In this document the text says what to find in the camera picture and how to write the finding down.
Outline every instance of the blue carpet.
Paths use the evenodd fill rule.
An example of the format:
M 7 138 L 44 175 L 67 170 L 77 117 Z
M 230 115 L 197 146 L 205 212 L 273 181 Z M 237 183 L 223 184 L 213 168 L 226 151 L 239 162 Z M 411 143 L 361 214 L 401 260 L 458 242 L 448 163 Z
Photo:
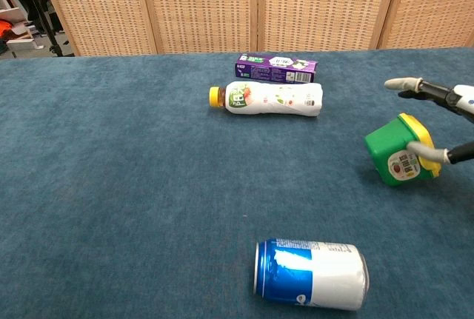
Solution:
M 474 50 L 289 55 L 319 61 L 318 118 L 209 108 L 238 54 L 0 63 L 0 318 L 473 318 L 474 162 L 391 188 L 363 137 L 406 112 L 472 140 L 383 83 L 472 84 Z M 254 296 L 271 237 L 355 244 L 363 308 Z

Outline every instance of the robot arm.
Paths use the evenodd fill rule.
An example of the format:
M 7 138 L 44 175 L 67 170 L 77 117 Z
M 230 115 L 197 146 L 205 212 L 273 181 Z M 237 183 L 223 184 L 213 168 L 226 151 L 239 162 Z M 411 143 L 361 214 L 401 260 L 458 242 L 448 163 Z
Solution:
M 402 98 L 431 100 L 438 106 L 464 116 L 474 123 L 474 86 L 459 84 L 452 89 L 431 84 L 422 78 L 393 78 L 385 81 L 389 90 L 402 90 L 398 95 Z M 448 149 L 432 149 L 417 141 L 408 143 L 407 149 L 427 160 L 456 164 L 474 158 L 474 141 Z

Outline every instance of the black stand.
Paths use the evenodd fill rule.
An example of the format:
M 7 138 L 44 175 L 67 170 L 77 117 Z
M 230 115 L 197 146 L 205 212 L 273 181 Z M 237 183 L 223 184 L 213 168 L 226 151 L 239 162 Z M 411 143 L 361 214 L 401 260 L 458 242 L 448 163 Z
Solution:
M 39 21 L 41 22 L 41 25 L 44 29 L 44 31 L 47 34 L 47 37 L 49 38 L 51 42 L 51 47 L 50 47 L 50 52 L 56 54 L 58 57 L 63 56 L 62 55 L 62 50 L 61 47 L 59 46 L 58 42 L 56 41 L 56 37 L 54 35 L 53 30 L 50 27 L 50 24 L 48 23 L 46 16 L 44 15 L 43 9 L 41 8 L 41 2 L 39 0 L 32 0 L 33 4 L 35 6 L 35 9 L 38 11 L 39 15 Z

